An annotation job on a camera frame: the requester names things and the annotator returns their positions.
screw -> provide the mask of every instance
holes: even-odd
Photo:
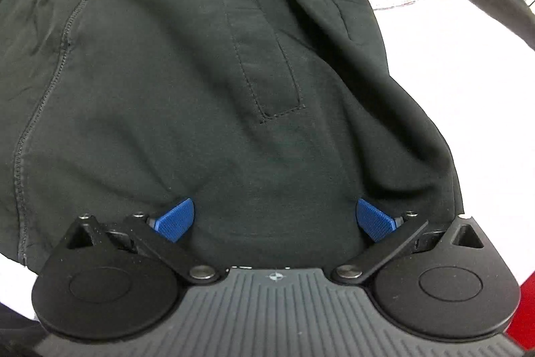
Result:
[[[358,278],[362,276],[362,271],[359,271],[355,265],[342,265],[336,268],[336,274],[341,278]]]
[[[197,265],[189,270],[189,275],[197,280],[209,280],[216,275],[216,271],[208,265]]]
[[[418,216],[418,214],[416,212],[413,212],[413,211],[407,211],[403,214],[403,219],[405,221],[408,221],[412,218],[416,218]]]

textured blue pad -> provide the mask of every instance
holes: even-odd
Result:
[[[192,226],[194,216],[193,201],[188,198],[159,217],[154,223],[154,230],[169,241],[177,242]]]
[[[357,203],[357,223],[374,242],[396,230],[396,222],[363,199]]]

dark green fabric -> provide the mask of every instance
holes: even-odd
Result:
[[[533,36],[521,0],[473,1]],[[0,23],[0,252],[34,271],[76,215],[185,196],[181,243],[222,268],[343,262],[363,195],[462,211],[367,0],[1,0]]]

crosshair symbol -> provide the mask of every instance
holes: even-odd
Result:
[[[268,279],[271,279],[273,281],[280,281],[284,278],[285,276],[283,276],[280,272],[272,272],[271,274],[268,275]]]

red surface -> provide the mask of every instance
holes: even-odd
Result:
[[[520,306],[513,317],[507,334],[524,348],[535,348],[535,272],[520,287]]]

